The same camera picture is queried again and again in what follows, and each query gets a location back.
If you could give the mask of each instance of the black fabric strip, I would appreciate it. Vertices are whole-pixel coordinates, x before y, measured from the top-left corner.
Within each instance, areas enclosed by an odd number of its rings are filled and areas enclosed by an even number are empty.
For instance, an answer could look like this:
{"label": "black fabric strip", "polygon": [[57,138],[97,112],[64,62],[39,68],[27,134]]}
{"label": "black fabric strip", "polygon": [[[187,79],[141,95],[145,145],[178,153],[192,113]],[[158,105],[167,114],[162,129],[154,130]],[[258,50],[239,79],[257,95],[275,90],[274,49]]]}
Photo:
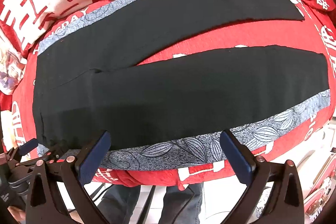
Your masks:
{"label": "black fabric strip", "polygon": [[33,111],[44,145],[64,139],[80,148],[105,129],[117,150],[261,121],[328,88],[322,54],[227,48],[115,72],[90,70],[36,96]]}
{"label": "black fabric strip", "polygon": [[304,17],[289,0],[136,0],[51,45],[38,58],[37,82],[48,90],[89,69],[134,66],[223,24],[272,19]]}

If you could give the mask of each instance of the blue clamp pad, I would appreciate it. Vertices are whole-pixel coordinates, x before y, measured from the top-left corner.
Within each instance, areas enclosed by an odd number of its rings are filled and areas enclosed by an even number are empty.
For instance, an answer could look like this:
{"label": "blue clamp pad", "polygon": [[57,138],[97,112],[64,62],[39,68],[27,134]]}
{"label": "blue clamp pad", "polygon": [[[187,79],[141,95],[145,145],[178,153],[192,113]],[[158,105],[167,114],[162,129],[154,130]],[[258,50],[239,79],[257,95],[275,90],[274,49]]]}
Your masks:
{"label": "blue clamp pad", "polygon": [[239,182],[249,186],[256,168],[253,154],[245,145],[241,145],[228,130],[220,134],[219,142]]}
{"label": "blue clamp pad", "polygon": [[98,142],[92,147],[89,154],[78,166],[78,181],[82,186],[92,181],[100,163],[111,146],[111,135],[105,131]]}
{"label": "blue clamp pad", "polygon": [[18,153],[20,156],[27,155],[29,152],[34,150],[39,145],[37,139],[31,139],[27,141],[25,144],[21,145],[18,149]]}

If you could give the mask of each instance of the person's leg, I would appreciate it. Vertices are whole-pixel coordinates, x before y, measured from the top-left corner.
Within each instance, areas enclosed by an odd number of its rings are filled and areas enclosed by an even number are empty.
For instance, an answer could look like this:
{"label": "person's leg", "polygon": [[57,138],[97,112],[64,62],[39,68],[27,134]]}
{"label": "person's leg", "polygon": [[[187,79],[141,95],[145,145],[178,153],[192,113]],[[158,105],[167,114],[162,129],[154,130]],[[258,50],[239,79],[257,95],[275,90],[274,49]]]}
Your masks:
{"label": "person's leg", "polygon": [[97,207],[110,224],[128,224],[138,202],[140,189],[140,185],[113,185]]}
{"label": "person's leg", "polygon": [[203,183],[190,184],[184,191],[167,187],[159,224],[199,224]]}

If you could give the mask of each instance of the clamp jaw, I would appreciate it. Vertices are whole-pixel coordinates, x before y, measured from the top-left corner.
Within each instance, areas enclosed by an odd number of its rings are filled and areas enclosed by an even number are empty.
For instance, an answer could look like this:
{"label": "clamp jaw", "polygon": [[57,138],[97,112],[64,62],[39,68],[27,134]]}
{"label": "clamp jaw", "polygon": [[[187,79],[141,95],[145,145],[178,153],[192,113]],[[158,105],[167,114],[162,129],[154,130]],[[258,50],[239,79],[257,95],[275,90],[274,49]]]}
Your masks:
{"label": "clamp jaw", "polygon": [[274,181],[271,194],[261,217],[255,224],[304,224],[305,211],[301,184],[295,164],[267,162],[264,157],[254,156],[241,145],[230,130],[220,136],[220,145],[240,183],[247,188],[222,224],[248,222],[267,182]]}
{"label": "clamp jaw", "polygon": [[[102,132],[99,138],[82,148],[77,156],[68,156],[63,162],[58,159],[66,150],[62,150],[59,145],[38,159],[20,163],[21,157],[37,146],[35,139],[25,146],[2,154],[0,190],[3,185],[6,186],[6,191],[11,192],[11,198],[8,198],[5,206],[1,204],[0,199],[0,212],[5,218],[4,223],[16,223],[7,207],[17,206],[25,208],[27,224],[76,224],[77,222],[71,219],[57,187],[57,182],[63,182],[85,224],[108,224],[83,186],[91,182],[110,144],[110,134]],[[240,200],[222,224],[246,224],[266,183],[270,181],[274,181],[270,197],[261,217],[254,223],[304,223],[302,190],[293,161],[287,160],[284,164],[277,164],[267,162],[260,155],[254,157],[230,130],[221,133],[220,145],[239,181],[247,185]],[[1,157],[5,158],[5,163],[1,163]]]}

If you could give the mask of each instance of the fabric trim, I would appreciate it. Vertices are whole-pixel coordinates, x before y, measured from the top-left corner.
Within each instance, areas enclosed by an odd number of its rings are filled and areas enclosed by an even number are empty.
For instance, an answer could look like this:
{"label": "fabric trim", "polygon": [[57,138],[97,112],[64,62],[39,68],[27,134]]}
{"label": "fabric trim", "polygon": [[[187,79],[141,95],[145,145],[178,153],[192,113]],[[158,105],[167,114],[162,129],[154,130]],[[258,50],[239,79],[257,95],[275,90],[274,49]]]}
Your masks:
{"label": "fabric trim", "polygon": [[83,28],[86,26],[89,26],[111,14],[116,12],[117,10],[121,9],[122,7],[125,7],[126,5],[134,2],[136,0],[115,0],[109,4],[106,4],[91,13],[88,13],[87,15],[82,16],[78,20],[68,24],[64,29],[61,31],[45,38],[40,42],[40,48],[38,54],[43,53],[48,47],[50,47],[52,44],[60,40],[61,38],[64,38],[68,36],[69,34]]}
{"label": "fabric trim", "polygon": [[[259,122],[231,128],[231,131],[241,144],[253,151],[274,142],[329,105],[330,90],[328,89],[277,115]],[[219,144],[220,134],[221,132],[216,132],[151,146],[109,151],[100,167],[154,171],[226,160]],[[78,153],[79,150],[69,150],[63,159]]]}

